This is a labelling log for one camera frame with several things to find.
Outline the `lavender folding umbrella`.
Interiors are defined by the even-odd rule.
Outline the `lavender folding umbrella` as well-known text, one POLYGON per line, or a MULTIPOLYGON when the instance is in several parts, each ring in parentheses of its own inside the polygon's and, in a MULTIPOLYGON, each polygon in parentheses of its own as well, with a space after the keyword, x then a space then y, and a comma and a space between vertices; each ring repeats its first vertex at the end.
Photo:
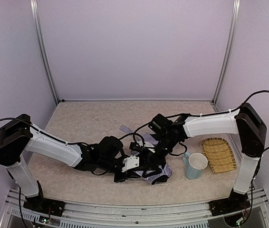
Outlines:
POLYGON ((171 167, 166 164, 158 164, 153 157, 154 147, 157 145, 157 141, 152 138, 149 133, 146 133, 144 136, 136 135, 135 139, 137 140, 138 145, 144 146, 144 149, 141 152, 150 152, 150 169, 147 171, 143 171, 141 179, 144 179, 151 185, 157 183, 164 183, 172 176, 171 167))

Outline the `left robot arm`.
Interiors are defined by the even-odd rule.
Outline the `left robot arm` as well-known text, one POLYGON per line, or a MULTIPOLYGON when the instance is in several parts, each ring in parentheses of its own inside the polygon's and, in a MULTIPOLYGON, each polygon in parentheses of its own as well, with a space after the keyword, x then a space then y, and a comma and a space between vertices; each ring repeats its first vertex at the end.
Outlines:
POLYGON ((154 148, 144 142, 132 143, 130 148, 137 155, 127 155, 121 139, 106 136, 99 143, 66 142, 34 125, 30 116, 5 118, 7 124, 0 128, 0 165, 16 181, 25 196, 24 208, 61 217, 65 202, 44 197, 40 182, 33 178, 22 153, 32 152, 52 158, 78 171, 113 173, 115 182, 138 178, 135 171, 147 164, 154 148))

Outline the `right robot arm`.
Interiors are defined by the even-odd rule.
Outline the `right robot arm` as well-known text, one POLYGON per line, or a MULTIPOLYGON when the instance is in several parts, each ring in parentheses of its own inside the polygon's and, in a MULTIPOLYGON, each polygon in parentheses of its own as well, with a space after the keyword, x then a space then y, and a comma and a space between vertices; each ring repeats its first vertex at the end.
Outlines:
POLYGON ((148 127, 158 141, 155 157, 163 159, 179 142, 196 136, 237 134, 240 137, 242 158, 229 197, 209 203, 213 216, 232 213, 250 207, 248 190, 260 167, 265 151, 267 127, 249 103, 236 110, 205 115, 181 114, 174 122, 162 114, 156 115, 148 127))

